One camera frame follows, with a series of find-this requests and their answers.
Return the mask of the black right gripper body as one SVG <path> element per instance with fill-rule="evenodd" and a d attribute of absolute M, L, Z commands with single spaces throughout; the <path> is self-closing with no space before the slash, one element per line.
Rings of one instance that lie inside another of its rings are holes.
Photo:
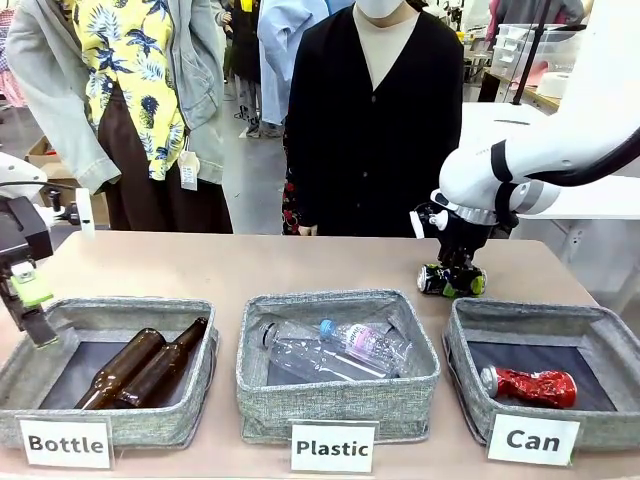
<path fill-rule="evenodd" d="M 437 238 L 441 247 L 455 247 L 457 249 L 457 261 L 460 261 L 460 252 L 463 249 L 474 251 L 483 248 L 490 237 L 493 227 L 490 225 L 477 225 L 464 220 L 453 219 L 445 229 L 438 233 Z"/>

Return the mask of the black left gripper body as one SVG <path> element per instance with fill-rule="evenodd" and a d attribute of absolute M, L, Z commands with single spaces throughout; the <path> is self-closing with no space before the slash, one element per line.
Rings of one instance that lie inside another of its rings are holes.
<path fill-rule="evenodd" d="M 26 197 L 1 198 L 1 265 L 38 261 L 53 254 L 49 229 Z"/>

